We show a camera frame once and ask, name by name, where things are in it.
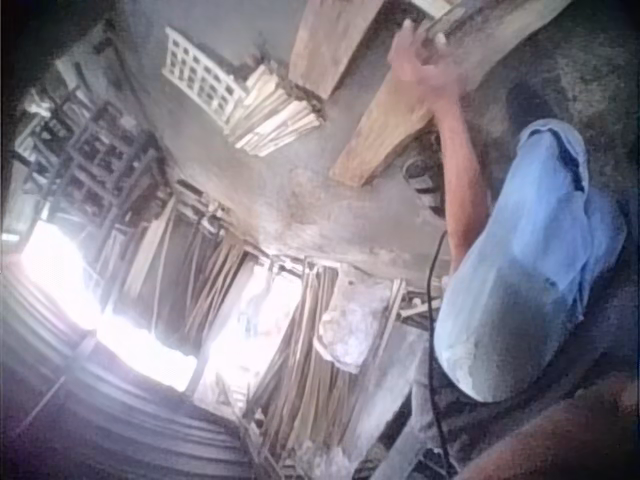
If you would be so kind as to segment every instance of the lumber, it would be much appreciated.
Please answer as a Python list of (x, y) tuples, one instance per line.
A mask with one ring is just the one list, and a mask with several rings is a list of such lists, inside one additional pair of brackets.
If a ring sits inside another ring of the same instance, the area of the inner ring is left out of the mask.
[[(558, 15), (571, 0), (463, 0), (434, 21), (428, 37), (447, 35), (453, 61), (467, 91), (516, 45)], [(330, 176), (360, 187), (371, 181), (431, 119), (429, 105), (418, 101), (389, 72), (364, 113)]]
[(291, 53), (289, 79), (325, 100), (384, 0), (309, 0)]
[(433, 18), (440, 18), (447, 13), (454, 3), (451, 0), (411, 0), (414, 4), (427, 12)]

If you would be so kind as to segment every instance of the metal roof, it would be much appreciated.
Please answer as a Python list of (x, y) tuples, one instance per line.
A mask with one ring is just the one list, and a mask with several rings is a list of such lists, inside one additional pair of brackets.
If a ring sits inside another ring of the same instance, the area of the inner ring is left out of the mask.
[[(255, 478), (238, 429), (226, 419), (134, 372), (99, 343), (69, 365), (87, 332), (19, 273), (3, 272), (0, 314), (3, 448), (19, 472)], [(62, 388), (14, 435), (65, 373)]]

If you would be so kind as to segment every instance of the power cord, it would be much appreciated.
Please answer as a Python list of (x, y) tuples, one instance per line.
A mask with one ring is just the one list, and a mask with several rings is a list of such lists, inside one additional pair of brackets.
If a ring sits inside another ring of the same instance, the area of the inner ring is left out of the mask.
[(440, 409), (435, 400), (435, 392), (433, 390), (433, 368), (435, 366), (435, 320), (433, 318), (433, 307), (431, 306), (431, 280), (433, 278), (433, 271), (436, 267), (436, 262), (438, 261), (438, 257), (440, 256), (440, 250), (442, 249), (442, 244), (444, 243), (444, 239), (447, 236), (447, 231), (442, 232), (440, 236), (440, 240), (438, 240), (438, 246), (436, 247), (436, 252), (433, 255), (433, 260), (431, 261), (431, 266), (429, 267), (429, 273), (427, 275), (427, 308), (429, 312), (429, 374), (428, 374), (428, 383), (429, 383), (429, 402), (431, 403), (431, 411), (433, 412), (433, 419), (436, 424), (436, 429), (438, 430), (438, 437), (440, 437), (440, 448), (442, 449), (442, 459), (444, 461), (444, 471), (447, 479), (451, 479), (451, 472), (453, 471), (451, 460), (449, 459), (449, 448), (447, 447), (447, 440), (444, 436), (444, 430), (442, 429), (442, 423), (440, 422)]

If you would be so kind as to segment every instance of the bundle of wood strips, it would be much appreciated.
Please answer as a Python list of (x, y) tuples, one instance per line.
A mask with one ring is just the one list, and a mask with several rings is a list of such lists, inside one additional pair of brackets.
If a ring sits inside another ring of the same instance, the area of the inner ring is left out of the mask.
[(274, 71), (263, 64), (250, 75), (248, 95), (236, 103), (225, 129), (236, 148), (260, 157), (322, 123), (319, 108)]
[(341, 444), (371, 380), (397, 317), (404, 282), (393, 284), (387, 318), (358, 374), (338, 369), (316, 351), (313, 336), (327, 310), (338, 274), (334, 268), (306, 261), (302, 298), (255, 392), (244, 419), (264, 415), (261, 443), (282, 465), (295, 461), (307, 444), (334, 448)]

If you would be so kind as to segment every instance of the wooden board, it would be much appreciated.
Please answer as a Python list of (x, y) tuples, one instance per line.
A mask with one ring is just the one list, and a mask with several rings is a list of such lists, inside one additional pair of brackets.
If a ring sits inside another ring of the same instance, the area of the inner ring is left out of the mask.
[[(428, 35), (447, 34), (454, 61), (466, 76), (468, 90), (473, 90), (501, 58), (569, 3), (463, 0), (435, 21)], [(354, 187), (371, 181), (431, 116), (429, 105), (412, 98), (390, 72), (331, 169), (331, 178)]]
[(384, 0), (309, 0), (289, 78), (327, 99)]
[(453, 0), (411, 0), (433, 18), (440, 18), (453, 5)]

